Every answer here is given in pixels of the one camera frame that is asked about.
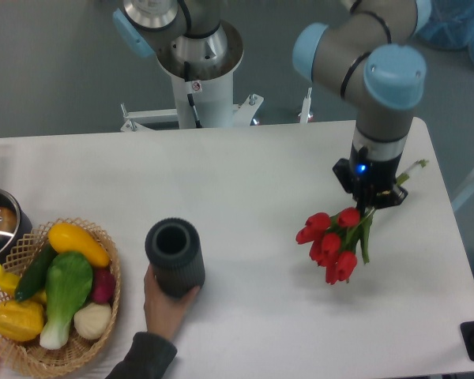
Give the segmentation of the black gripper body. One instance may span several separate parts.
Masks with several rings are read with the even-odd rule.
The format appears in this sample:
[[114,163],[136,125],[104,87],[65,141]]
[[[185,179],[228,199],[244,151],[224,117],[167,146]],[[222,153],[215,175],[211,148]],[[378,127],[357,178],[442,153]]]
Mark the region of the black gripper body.
[[349,158],[339,159],[333,173],[344,191],[352,195],[358,209],[398,206],[408,196],[396,176],[402,152],[388,153],[372,148],[377,145],[352,146]]

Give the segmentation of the left robot arm, grey blue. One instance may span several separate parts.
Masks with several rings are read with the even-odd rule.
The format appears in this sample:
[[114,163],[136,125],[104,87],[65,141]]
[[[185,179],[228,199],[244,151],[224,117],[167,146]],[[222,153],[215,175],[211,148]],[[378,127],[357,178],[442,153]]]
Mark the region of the left robot arm, grey blue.
[[135,55],[156,56],[185,81],[217,79],[243,58],[243,40],[220,15],[220,1],[121,1],[112,20]]

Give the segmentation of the right robot arm, grey blue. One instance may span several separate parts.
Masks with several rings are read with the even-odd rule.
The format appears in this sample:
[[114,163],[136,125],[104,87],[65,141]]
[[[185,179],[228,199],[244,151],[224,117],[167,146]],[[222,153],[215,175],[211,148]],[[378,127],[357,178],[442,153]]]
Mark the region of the right robot arm, grey blue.
[[350,156],[333,172],[360,212],[400,205],[408,195],[396,173],[427,64],[406,42],[431,11],[429,1],[356,1],[340,27],[311,24],[295,41],[295,70],[358,111]]

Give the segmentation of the forearm in grey sleeve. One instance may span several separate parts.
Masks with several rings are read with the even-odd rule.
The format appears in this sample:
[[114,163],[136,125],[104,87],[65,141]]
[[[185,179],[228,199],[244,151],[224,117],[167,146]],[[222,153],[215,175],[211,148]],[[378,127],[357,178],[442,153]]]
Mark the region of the forearm in grey sleeve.
[[175,345],[149,332],[138,332],[125,358],[107,375],[107,378],[162,378],[177,355]]

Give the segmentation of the person's hand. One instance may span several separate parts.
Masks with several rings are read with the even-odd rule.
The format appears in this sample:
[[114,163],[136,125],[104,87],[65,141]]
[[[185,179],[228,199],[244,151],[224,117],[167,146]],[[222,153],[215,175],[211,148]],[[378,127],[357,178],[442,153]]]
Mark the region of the person's hand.
[[160,288],[153,267],[149,265],[144,277],[147,332],[173,342],[200,290],[201,288],[196,286],[181,298],[169,297]]

